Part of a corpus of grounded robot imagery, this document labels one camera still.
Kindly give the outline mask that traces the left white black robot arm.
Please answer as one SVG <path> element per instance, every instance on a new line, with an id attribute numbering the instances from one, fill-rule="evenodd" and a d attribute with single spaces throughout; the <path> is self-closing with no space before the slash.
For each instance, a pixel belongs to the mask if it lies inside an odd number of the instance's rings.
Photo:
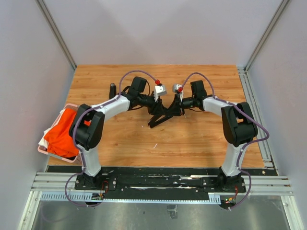
<path id="1" fill-rule="evenodd" d="M 159 80 L 155 80 L 153 92 L 147 95 L 143 94 L 146 84 L 146 79 L 135 77 L 125 91 L 121 91 L 110 100 L 92 106 L 79 106 L 69 129 L 69 136 L 82 161 L 82 172 L 75 176 L 75 189 L 99 190 L 109 184 L 111 190 L 115 190 L 116 180 L 102 175 L 98 157 L 98 144 L 102 138 L 104 123 L 120 113 L 131 111 L 136 106 L 148 108 L 150 114 L 164 114 L 160 96 L 166 94 L 165 86 Z"/>

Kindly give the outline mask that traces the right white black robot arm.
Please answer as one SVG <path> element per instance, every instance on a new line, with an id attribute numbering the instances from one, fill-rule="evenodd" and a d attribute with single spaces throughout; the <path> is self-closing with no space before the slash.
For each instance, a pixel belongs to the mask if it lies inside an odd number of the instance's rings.
<path id="1" fill-rule="evenodd" d="M 241 180 L 242 157 L 246 148 L 254 141 L 258 134 L 257 123 L 253 118 L 247 102 L 232 103 L 218 98 L 214 94 L 208 95 L 203 81 L 194 81 L 191 84 L 192 96 L 183 97 L 183 86 L 174 84 L 175 108 L 181 113 L 194 107 L 204 112 L 210 112 L 222 118 L 223 134 L 227 141 L 225 160 L 220 167 L 217 177 L 218 188 L 224 192 L 231 190 Z"/>

